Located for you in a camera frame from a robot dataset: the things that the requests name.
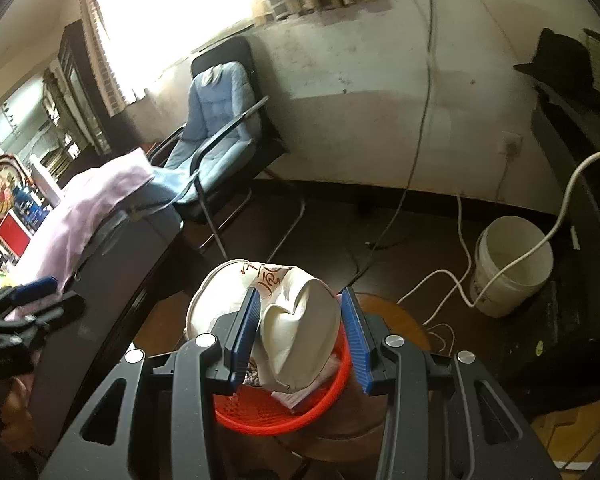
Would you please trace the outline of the silver metal bottle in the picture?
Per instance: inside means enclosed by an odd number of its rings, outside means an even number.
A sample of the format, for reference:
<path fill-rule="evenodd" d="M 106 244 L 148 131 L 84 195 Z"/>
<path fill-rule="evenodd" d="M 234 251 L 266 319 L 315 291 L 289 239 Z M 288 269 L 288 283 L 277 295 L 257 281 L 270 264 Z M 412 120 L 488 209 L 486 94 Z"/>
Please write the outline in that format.
<path fill-rule="evenodd" d="M 53 208 L 57 207 L 61 202 L 61 188 L 48 169 L 38 159 L 38 156 L 31 154 L 29 162 L 34 184 L 41 190 L 45 199 L 50 203 L 50 206 Z"/>

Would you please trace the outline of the black hat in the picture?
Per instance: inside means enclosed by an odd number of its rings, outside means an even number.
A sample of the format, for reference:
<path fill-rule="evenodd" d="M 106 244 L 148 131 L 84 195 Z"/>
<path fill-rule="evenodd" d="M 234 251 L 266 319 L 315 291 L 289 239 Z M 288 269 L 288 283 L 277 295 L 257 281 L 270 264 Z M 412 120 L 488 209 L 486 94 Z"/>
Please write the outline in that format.
<path fill-rule="evenodd" d="M 546 84 L 565 100 L 590 107 L 600 104 L 588 49 L 549 28 L 542 29 L 532 60 L 516 64 L 514 70 Z"/>

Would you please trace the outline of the red plastic mesh basket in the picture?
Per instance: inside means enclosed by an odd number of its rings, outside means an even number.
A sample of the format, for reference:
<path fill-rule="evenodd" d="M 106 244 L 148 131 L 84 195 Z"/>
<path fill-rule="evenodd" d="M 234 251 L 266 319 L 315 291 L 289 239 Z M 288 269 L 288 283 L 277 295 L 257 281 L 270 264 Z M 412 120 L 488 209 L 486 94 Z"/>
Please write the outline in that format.
<path fill-rule="evenodd" d="M 330 357 L 336 359 L 334 371 L 291 408 L 268 390 L 240 386 L 231 396 L 213 398 L 216 420 L 250 436 L 278 436 L 309 426 L 335 404 L 349 380 L 351 357 L 343 327 Z"/>

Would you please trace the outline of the red flat box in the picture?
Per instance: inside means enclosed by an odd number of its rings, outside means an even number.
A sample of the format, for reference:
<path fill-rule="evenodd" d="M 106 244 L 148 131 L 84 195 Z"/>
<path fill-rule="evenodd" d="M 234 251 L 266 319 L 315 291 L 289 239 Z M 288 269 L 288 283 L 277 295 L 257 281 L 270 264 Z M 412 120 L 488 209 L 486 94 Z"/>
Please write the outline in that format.
<path fill-rule="evenodd" d="M 13 210 L 0 223 L 0 240 L 16 257 L 21 258 L 30 244 L 32 235 Z"/>

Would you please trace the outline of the blue fish oil bottle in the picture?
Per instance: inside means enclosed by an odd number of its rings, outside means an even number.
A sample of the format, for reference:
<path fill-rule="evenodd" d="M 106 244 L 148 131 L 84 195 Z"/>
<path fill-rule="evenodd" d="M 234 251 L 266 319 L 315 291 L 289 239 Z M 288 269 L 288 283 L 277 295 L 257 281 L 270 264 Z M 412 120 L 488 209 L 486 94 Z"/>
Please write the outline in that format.
<path fill-rule="evenodd" d="M 36 232 L 50 212 L 38 204 L 28 188 L 14 188 L 15 215 L 31 231 Z"/>

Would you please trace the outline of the purple tablecloth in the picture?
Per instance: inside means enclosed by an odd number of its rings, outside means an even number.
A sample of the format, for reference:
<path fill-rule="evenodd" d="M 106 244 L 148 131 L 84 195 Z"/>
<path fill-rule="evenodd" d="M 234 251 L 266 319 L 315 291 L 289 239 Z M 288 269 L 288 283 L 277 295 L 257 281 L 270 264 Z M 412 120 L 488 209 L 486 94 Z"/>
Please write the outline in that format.
<path fill-rule="evenodd" d="M 61 290 L 84 249 L 118 203 L 148 183 L 154 172 L 141 148 L 77 174 L 61 190 L 58 206 L 46 217 L 10 272 L 12 284 L 51 276 Z"/>

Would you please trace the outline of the blue cushioned office chair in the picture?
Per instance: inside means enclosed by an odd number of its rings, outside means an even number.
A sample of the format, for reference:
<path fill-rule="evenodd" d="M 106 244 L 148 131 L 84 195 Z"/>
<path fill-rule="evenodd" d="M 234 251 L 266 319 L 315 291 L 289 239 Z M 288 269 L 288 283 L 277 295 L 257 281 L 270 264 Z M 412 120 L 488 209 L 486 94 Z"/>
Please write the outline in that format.
<path fill-rule="evenodd" d="M 236 208 L 223 223 L 215 211 L 251 182 L 266 174 L 289 182 L 271 169 L 287 153 L 265 109 L 256 62 L 246 37 L 234 36 L 193 59 L 184 125 L 155 146 L 147 158 L 152 182 L 166 197 L 146 207 L 153 214 L 173 206 L 187 220 L 206 222 L 210 240 L 228 257 L 221 232 L 242 212 Z"/>

